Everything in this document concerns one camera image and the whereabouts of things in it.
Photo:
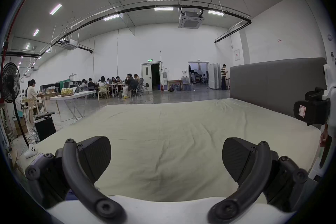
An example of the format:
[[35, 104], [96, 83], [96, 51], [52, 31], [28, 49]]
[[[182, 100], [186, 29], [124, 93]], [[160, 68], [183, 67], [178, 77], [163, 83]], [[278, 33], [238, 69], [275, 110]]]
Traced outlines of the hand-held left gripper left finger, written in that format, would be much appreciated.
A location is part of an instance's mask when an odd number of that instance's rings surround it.
[[55, 154], [42, 153], [26, 168], [25, 176], [32, 197], [45, 209], [66, 200], [69, 192], [104, 223], [126, 221], [123, 207], [96, 187], [111, 161], [111, 144], [105, 136], [81, 142], [66, 139]]

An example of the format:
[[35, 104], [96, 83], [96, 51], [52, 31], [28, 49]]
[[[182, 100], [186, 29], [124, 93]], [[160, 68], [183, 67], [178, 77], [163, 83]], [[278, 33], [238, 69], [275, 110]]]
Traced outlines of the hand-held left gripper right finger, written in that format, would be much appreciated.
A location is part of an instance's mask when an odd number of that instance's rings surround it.
[[237, 190], [208, 211], [211, 224], [230, 223], [245, 213], [264, 194], [267, 204], [284, 213], [296, 211], [308, 181], [306, 170], [287, 156], [278, 156], [266, 141], [253, 144], [242, 138], [227, 138], [222, 162]]

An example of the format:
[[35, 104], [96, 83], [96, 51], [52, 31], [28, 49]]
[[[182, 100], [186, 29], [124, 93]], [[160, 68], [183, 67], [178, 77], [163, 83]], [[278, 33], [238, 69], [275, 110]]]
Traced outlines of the person's right hand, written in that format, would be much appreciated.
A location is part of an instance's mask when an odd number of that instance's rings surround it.
[[329, 137], [328, 124], [325, 123], [324, 130], [323, 130], [323, 132], [321, 133], [321, 136], [320, 136], [320, 147], [325, 147], [328, 137]]

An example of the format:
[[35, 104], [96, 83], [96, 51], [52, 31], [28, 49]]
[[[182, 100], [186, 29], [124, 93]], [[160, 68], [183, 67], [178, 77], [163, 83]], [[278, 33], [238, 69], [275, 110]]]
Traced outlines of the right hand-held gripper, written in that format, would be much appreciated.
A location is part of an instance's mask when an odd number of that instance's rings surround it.
[[328, 125], [328, 135], [331, 137], [329, 150], [325, 161], [321, 164], [321, 158], [317, 158], [309, 171], [309, 178], [320, 182], [326, 174], [336, 148], [336, 77], [335, 68], [324, 65], [325, 81], [327, 89], [316, 87], [314, 91], [306, 92], [305, 99], [295, 102], [293, 107], [294, 117], [307, 125]]

